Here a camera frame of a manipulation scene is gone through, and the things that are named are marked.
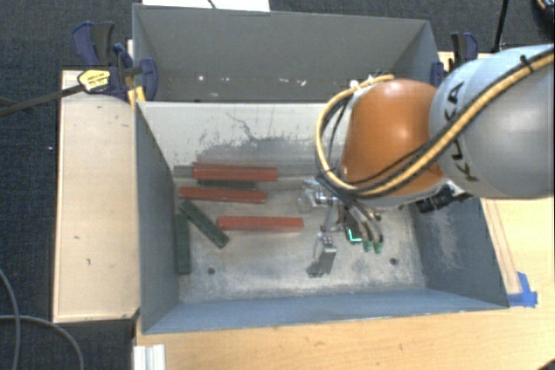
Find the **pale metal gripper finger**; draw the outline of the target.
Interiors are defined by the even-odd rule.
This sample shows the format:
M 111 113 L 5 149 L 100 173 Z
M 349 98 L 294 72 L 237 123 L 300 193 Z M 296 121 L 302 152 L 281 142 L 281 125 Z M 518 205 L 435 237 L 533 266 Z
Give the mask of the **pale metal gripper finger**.
M 316 237 L 313 250 L 313 269 L 323 269 L 324 266 L 324 252 L 325 252 L 325 235 L 323 232 L 319 232 Z
M 324 266 L 323 269 L 313 269 L 312 262 L 307 268 L 307 274 L 310 277 L 322 277 L 324 275 L 328 275 L 333 267 L 335 257 L 337 253 L 337 248 L 333 245 L 325 245 L 325 252 L 324 252 Z

